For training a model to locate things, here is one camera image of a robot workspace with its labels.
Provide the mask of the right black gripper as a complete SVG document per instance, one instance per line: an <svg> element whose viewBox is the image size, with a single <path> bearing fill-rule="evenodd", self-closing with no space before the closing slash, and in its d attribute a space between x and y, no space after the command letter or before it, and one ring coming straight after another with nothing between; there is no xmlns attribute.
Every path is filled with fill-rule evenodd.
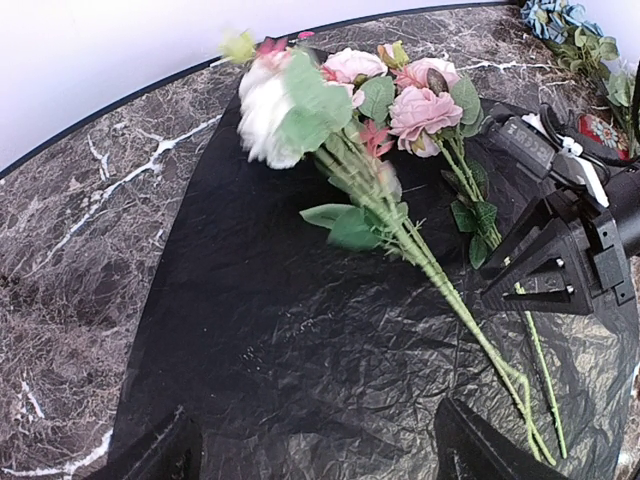
<svg viewBox="0 0 640 480"><path fill-rule="evenodd" d="M611 298L636 299L629 260L639 253L639 198L616 193L602 207L590 196L555 192L534 198L480 269L493 280L481 293L496 311L590 314ZM556 279L560 286L531 291L526 281Z"/></svg>

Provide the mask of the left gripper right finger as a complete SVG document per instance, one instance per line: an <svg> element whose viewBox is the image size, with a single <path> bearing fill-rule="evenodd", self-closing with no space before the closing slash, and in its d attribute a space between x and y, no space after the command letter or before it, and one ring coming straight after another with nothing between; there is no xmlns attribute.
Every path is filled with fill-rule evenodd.
<svg viewBox="0 0 640 480"><path fill-rule="evenodd" d="M565 480L519 449L463 402L445 398L434 428L438 480Z"/></svg>

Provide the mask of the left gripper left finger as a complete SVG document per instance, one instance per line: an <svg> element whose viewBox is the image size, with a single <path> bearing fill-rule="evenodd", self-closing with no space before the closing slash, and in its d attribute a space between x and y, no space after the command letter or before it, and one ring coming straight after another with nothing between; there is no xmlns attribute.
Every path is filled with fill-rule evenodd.
<svg viewBox="0 0 640 480"><path fill-rule="evenodd" d="M182 405L89 480L197 480L202 464L200 426Z"/></svg>

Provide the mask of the pink rose stem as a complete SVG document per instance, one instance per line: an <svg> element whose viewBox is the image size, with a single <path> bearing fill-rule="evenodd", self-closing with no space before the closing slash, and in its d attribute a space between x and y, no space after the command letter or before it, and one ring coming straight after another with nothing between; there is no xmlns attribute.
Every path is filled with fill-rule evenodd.
<svg viewBox="0 0 640 480"><path fill-rule="evenodd" d="M465 140L478 132L484 119L477 90L449 61L410 60L399 41L379 46L378 55L389 67L397 90L389 106L389 132L401 150L420 158L442 154L446 159L457 191L451 211L458 230L470 236L469 261L479 268L502 236L496 225L497 208L488 200L486 174L465 152ZM535 458L553 464L555 460L533 419L527 376L511 366L485 337L448 279L441 280L438 288L483 348L520 410Z"/></svg>

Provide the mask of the black wrapping paper sheet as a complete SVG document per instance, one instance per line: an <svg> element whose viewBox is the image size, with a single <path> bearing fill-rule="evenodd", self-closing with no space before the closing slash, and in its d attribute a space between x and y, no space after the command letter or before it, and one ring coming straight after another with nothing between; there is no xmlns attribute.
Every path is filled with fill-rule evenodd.
<svg viewBox="0 0 640 480"><path fill-rule="evenodd" d="M425 274L383 250L328 245L299 211L348 203L314 165L246 160L232 97L191 177L139 323L108 461L181 410L202 479L436 479L434 419L456 398L530 454L524 421ZM638 321L536 313L559 403L561 459L519 315L482 308L484 282L451 214L444 158L387 155L413 221L482 332L530 378L535 422L571 479L614 479Z"/></svg>

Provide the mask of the blue hydrangea flower stem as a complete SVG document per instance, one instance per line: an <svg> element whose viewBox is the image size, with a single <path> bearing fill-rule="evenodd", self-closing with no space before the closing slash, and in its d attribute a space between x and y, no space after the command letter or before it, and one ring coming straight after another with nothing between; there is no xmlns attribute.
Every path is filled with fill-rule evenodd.
<svg viewBox="0 0 640 480"><path fill-rule="evenodd" d="M520 1L520 17L560 67L585 76L600 93L612 121L627 135L630 159L639 156L639 74L624 65L617 41L570 1Z"/></svg>

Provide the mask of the white pink flower bunch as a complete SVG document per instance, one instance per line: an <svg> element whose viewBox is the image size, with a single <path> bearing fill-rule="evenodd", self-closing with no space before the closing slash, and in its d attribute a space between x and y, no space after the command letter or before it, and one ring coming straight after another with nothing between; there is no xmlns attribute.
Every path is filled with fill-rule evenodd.
<svg viewBox="0 0 640 480"><path fill-rule="evenodd" d="M389 106L397 90L378 50L345 48L318 60L285 39L254 45L245 33L230 39L223 51L246 66L237 131L249 159L285 170L313 157L348 202L305 209L302 218L326 229L332 245L381 248L403 258L442 295L439 283L449 278L411 220L395 169L385 158L392 149L413 154L399 149L389 132Z"/></svg>

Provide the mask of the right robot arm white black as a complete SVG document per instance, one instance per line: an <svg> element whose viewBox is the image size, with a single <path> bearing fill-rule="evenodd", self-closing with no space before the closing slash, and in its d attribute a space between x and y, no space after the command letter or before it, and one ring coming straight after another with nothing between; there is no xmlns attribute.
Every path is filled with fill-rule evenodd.
<svg viewBox="0 0 640 480"><path fill-rule="evenodd" d="M629 260L639 253L639 170L605 185L608 206L587 192L532 199L480 270L481 299L498 311L588 315L635 298Z"/></svg>

